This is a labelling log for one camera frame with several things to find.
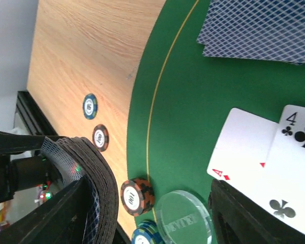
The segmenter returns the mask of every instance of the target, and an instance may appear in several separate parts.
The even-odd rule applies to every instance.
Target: green light
[[[51,198],[51,193],[47,192],[47,193],[45,194],[45,198],[46,198],[46,199],[50,199],[50,198]]]

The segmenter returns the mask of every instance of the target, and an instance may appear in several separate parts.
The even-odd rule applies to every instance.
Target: white wall
[[[0,0],[0,131],[13,128],[17,91],[25,90],[37,0]]]

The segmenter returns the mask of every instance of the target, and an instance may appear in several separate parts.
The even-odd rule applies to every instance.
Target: wooden table
[[[92,137],[97,124],[110,133],[103,156],[120,188],[127,177],[127,123],[137,68],[165,0],[40,0],[27,89],[60,135]],[[99,111],[83,116],[84,96]],[[133,217],[119,207],[131,236]]]

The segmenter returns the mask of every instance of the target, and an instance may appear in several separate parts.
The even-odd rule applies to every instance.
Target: green poker mat
[[[185,190],[207,203],[213,178],[206,169],[233,107],[277,123],[285,105],[305,107],[305,65],[202,56],[196,39],[208,6],[209,0],[165,2],[134,84],[128,177],[150,180],[156,202]],[[155,210],[135,221],[145,219],[156,220]]]

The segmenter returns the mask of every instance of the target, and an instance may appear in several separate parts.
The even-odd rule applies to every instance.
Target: four of clubs card
[[[207,173],[305,234],[305,108],[287,105],[279,124],[233,108]]]

